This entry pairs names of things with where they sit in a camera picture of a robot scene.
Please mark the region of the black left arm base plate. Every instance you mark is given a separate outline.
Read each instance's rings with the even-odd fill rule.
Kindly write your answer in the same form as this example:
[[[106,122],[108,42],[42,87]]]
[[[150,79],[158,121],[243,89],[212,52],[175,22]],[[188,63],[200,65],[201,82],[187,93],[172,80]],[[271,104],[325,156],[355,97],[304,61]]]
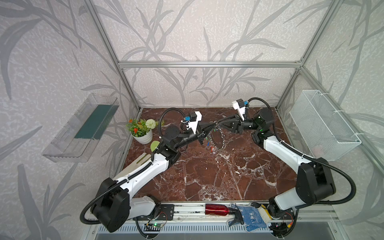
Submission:
[[[172,221],[175,213],[174,204],[156,204],[150,214],[152,220]]]

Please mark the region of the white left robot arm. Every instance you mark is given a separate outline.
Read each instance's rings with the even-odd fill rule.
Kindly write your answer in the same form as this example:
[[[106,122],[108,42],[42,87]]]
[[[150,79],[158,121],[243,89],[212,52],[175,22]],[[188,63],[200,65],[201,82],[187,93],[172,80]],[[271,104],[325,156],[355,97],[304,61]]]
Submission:
[[[116,180],[105,179],[96,197],[81,211],[80,221],[86,225],[102,224],[111,233],[118,230],[126,220],[151,215],[158,202],[154,198],[144,196],[135,198],[135,194],[157,175],[168,170],[181,156],[181,148],[199,141],[204,142],[206,136],[218,125],[218,122],[202,123],[199,111],[182,115],[181,123],[186,131],[175,125],[162,132],[158,126],[161,142],[150,159]]]

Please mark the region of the potted artificial flower plant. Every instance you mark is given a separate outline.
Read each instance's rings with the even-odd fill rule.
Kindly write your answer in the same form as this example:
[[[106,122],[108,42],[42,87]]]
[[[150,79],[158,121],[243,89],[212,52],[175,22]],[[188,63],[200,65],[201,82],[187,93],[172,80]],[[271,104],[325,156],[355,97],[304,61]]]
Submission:
[[[126,127],[133,138],[140,144],[149,144],[153,139],[153,130],[159,125],[163,126],[164,121],[155,121],[154,119],[129,120]]]

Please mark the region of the aluminium frame crossbar back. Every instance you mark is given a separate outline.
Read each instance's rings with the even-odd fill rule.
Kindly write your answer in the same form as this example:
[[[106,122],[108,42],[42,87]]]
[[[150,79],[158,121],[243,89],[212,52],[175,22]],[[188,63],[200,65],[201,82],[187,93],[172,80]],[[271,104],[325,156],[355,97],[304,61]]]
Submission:
[[[223,62],[223,61],[138,61],[119,62],[122,69],[128,68],[299,68],[301,63],[295,61],[255,61],[255,62]]]

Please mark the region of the aluminium frame post right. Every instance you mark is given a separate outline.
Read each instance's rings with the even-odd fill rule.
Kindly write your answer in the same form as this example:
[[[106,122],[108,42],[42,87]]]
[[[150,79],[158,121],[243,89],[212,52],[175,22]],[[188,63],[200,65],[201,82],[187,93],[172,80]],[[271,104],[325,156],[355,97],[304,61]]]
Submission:
[[[331,1],[330,6],[328,7],[322,21],[320,22],[320,25],[318,26],[317,30],[315,31],[308,47],[306,48],[304,55],[300,59],[300,66],[296,67],[294,74],[291,76],[290,81],[288,85],[286,86],[282,96],[280,97],[276,109],[277,111],[280,110],[280,108],[283,105],[284,100],[288,97],[289,92],[291,91],[292,87],[294,86],[300,71],[303,67],[306,66],[307,61],[309,60],[310,56],[312,55],[315,47],[319,43],[321,37],[324,35],[326,29],[331,24],[333,18],[336,16],[339,8],[341,7],[343,1],[342,0],[334,0]]]

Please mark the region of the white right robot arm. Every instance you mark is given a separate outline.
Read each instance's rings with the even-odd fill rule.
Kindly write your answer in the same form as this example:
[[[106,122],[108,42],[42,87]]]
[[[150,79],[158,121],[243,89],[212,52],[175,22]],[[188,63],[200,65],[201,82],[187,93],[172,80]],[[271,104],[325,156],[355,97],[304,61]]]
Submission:
[[[234,101],[232,105],[237,114],[219,120],[217,124],[237,134],[253,131],[251,137],[256,145],[275,155],[296,173],[294,188],[270,198],[268,212],[273,218],[289,209],[299,210],[316,204],[341,205],[355,197],[357,187],[348,174],[330,165],[323,158],[315,159],[300,152],[279,137],[275,117],[269,104],[260,109],[254,117],[249,118],[249,106],[253,100],[251,98],[248,101],[242,99]],[[327,198],[337,191],[333,172],[343,176],[350,184],[351,190],[346,197],[329,201]]]

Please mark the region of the clear plastic wall shelf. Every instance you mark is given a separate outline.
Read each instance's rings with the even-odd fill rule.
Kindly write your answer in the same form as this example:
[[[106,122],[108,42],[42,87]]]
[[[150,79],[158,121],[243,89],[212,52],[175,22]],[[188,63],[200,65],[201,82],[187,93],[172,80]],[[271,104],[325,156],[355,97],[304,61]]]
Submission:
[[[89,94],[42,155],[54,163],[86,163],[120,104],[117,97]]]

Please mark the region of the green garden trowel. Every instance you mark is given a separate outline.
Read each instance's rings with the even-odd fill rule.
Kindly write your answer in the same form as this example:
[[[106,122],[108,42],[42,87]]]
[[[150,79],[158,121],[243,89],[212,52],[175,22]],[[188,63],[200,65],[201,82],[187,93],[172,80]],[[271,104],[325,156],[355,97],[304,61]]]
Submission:
[[[159,144],[160,144],[159,141],[153,141],[153,142],[151,143],[151,145],[150,145],[150,149],[151,149],[151,151],[154,152],[154,151],[158,148]]]

